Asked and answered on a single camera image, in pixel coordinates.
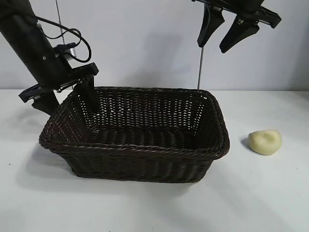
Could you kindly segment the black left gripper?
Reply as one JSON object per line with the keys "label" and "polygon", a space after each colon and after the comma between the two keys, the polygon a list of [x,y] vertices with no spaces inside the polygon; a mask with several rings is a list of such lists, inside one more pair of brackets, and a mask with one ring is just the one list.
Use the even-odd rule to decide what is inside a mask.
{"label": "black left gripper", "polygon": [[6,16],[0,20],[2,36],[37,82],[19,97],[24,102],[34,100],[31,105],[34,109],[51,116],[59,107],[54,91],[75,86],[74,91],[96,113],[98,100],[94,76],[98,74],[98,68],[90,62],[92,51],[89,43],[77,29],[63,28],[87,47],[88,57],[77,58],[71,50],[79,43],[51,46],[51,37],[44,33],[38,20],[40,17],[36,16]]}

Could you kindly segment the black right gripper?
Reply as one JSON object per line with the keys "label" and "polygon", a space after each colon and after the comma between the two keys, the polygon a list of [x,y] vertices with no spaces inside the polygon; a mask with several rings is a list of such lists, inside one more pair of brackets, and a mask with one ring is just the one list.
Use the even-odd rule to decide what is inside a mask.
{"label": "black right gripper", "polygon": [[201,30],[197,38],[199,47],[204,47],[211,35],[225,22],[222,11],[236,14],[236,18],[229,31],[221,41],[219,47],[226,53],[234,45],[256,34],[259,31],[258,22],[275,28],[281,17],[262,6],[263,0],[199,0],[204,6]]}

